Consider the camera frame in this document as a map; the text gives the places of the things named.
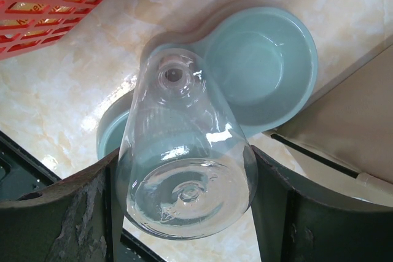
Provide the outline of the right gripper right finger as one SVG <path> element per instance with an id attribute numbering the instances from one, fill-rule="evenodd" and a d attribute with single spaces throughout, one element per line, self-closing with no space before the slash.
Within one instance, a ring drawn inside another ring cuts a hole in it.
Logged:
<path id="1" fill-rule="evenodd" d="M 392 261 L 392 208 L 325 188 L 252 148 L 262 261 Z"/>

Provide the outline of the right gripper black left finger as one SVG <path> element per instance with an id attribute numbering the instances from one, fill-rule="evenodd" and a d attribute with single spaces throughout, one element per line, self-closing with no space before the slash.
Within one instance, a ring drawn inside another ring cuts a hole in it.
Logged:
<path id="1" fill-rule="evenodd" d="M 117 261 L 117 150 L 53 185 L 1 201 L 1 261 Z"/>

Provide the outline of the beige fabric pet tent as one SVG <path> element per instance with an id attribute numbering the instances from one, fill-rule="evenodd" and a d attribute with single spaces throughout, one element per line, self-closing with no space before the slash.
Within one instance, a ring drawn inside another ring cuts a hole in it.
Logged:
<path id="1" fill-rule="evenodd" d="M 392 206 L 392 47 L 268 135 L 313 182 Z"/>

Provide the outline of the clear plastic bottle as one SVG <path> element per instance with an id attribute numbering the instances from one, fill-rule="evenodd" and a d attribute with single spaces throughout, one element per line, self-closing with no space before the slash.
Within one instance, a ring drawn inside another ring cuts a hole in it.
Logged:
<path id="1" fill-rule="evenodd" d="M 254 152 L 197 54 L 165 49 L 142 65 L 115 187 L 126 218 L 162 239 L 211 236 L 250 207 Z"/>

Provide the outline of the red plastic basket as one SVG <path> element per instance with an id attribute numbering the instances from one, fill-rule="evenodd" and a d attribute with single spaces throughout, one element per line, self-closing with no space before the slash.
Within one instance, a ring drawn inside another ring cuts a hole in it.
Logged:
<path id="1" fill-rule="evenodd" d="M 54 44 L 103 0 L 1 0 L 1 59 Z"/>

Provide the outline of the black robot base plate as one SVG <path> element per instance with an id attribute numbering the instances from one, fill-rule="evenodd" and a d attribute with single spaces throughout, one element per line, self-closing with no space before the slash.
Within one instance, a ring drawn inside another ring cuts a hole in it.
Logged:
<path id="1" fill-rule="evenodd" d="M 1 135 L 1 201 L 18 200 L 57 183 L 60 179 L 5 134 Z M 148 246 L 123 228 L 117 261 L 159 261 Z"/>

